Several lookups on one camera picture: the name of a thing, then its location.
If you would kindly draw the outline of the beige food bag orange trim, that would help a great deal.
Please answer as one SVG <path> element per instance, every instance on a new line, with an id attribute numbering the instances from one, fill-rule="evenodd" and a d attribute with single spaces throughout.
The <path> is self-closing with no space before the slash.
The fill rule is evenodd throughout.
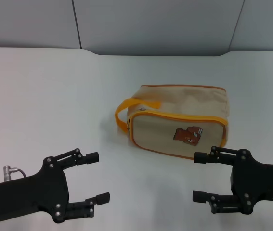
<path id="1" fill-rule="evenodd" d="M 202 85 L 142 85 L 115 110 L 117 126 L 135 146 L 186 159 L 226 145 L 228 116 L 226 90 Z"/>

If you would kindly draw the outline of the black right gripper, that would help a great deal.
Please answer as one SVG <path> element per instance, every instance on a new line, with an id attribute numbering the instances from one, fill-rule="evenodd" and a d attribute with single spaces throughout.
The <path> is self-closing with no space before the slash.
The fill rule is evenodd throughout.
<path id="1" fill-rule="evenodd" d="M 231 195 L 193 191 L 193 202 L 208 202 L 213 214 L 251 214 L 259 201 L 273 201 L 273 165 L 256 161 L 249 150 L 212 146 L 209 154 L 194 153 L 194 163 L 231 165 Z"/>

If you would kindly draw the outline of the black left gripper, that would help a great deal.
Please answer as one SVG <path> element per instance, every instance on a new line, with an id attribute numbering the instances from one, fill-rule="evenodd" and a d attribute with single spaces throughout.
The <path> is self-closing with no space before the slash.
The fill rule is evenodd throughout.
<path id="1" fill-rule="evenodd" d="M 94 207 L 109 203 L 110 193 L 68 203 L 68 186 L 63 169 L 97 162 L 97 152 L 83 155 L 76 148 L 45 158 L 42 168 L 35 175 L 0 183 L 0 221 L 36 212 L 48 213 L 55 223 L 94 217 Z"/>

